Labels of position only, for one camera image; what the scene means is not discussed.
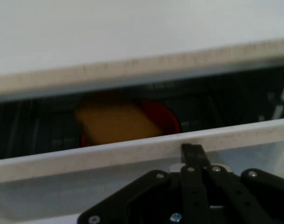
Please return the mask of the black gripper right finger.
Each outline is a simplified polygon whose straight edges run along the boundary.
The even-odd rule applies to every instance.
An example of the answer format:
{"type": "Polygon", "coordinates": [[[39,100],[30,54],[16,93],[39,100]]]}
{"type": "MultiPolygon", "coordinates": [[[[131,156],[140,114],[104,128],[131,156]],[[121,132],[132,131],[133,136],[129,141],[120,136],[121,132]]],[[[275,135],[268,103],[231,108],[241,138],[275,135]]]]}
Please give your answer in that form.
{"type": "Polygon", "coordinates": [[[208,193],[211,224],[284,224],[284,178],[256,168],[240,176],[212,165],[202,145],[193,145],[193,165],[200,168],[208,193]]]}

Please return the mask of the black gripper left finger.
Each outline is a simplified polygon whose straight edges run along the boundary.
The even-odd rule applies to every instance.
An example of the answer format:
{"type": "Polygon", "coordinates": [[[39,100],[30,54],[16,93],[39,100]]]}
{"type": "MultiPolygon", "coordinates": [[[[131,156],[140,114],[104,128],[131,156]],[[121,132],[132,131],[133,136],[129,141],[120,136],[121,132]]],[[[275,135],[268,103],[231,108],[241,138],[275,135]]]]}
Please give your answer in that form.
{"type": "Polygon", "coordinates": [[[210,224],[201,145],[182,144],[179,172],[152,170],[83,212],[79,224],[210,224]]]}

